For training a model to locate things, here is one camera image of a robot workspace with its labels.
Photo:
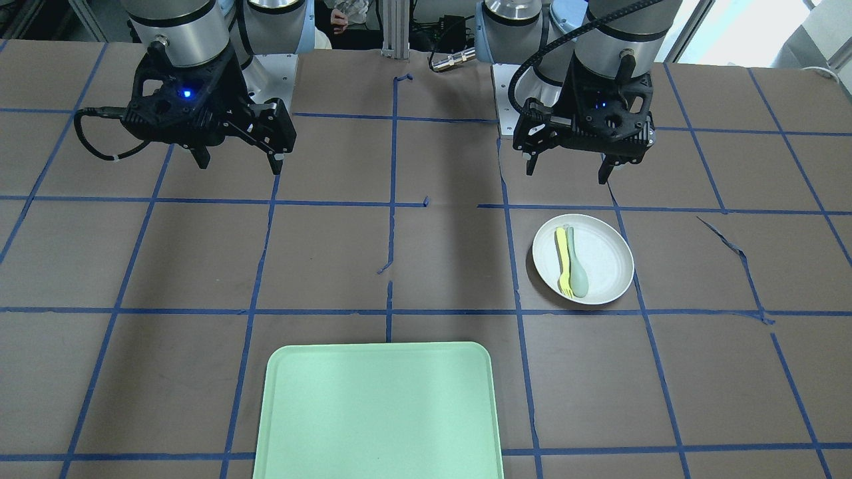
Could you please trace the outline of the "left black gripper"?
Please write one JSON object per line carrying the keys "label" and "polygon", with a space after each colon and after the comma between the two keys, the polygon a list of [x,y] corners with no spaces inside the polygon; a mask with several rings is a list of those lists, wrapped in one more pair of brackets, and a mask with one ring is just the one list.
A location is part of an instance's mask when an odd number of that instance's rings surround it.
{"label": "left black gripper", "polygon": [[650,105],[650,73],[638,74],[636,57],[620,53],[615,74],[602,76],[573,55],[562,91],[553,106],[528,99],[513,136],[523,152],[526,175],[532,176],[538,156],[552,148],[599,152],[598,183],[608,183],[622,160],[642,160],[656,142]]}

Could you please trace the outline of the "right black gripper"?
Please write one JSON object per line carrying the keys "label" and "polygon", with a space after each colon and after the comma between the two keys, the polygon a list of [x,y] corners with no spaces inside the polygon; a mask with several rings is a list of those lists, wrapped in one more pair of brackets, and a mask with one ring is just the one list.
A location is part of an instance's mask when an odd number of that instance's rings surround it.
{"label": "right black gripper", "polygon": [[207,63],[176,67],[161,42],[149,43],[122,126],[139,140],[189,146],[201,170],[210,164],[208,148],[235,136],[266,152],[271,172],[279,176],[296,141],[283,100],[261,104],[250,97],[231,45]]}

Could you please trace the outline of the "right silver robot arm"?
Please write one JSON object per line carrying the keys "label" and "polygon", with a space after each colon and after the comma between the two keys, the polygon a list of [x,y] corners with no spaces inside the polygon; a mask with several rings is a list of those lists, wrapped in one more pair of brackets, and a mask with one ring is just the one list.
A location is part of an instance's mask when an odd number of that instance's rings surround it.
{"label": "right silver robot arm", "polygon": [[302,54],[316,45],[311,1],[124,1],[146,46],[120,121],[138,140],[186,149],[201,169],[209,148],[240,138],[267,155],[274,175],[296,130],[283,79],[262,55]]}

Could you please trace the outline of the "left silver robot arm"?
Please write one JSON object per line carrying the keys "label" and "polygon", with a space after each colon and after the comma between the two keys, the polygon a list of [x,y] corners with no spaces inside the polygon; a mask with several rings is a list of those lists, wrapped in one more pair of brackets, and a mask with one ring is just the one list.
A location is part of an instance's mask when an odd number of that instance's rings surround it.
{"label": "left silver robot arm", "polygon": [[538,157],[565,148],[602,157],[598,182],[642,163],[657,140],[652,63],[679,1],[481,1],[482,63],[515,65],[506,84],[518,114],[514,150],[532,175]]}

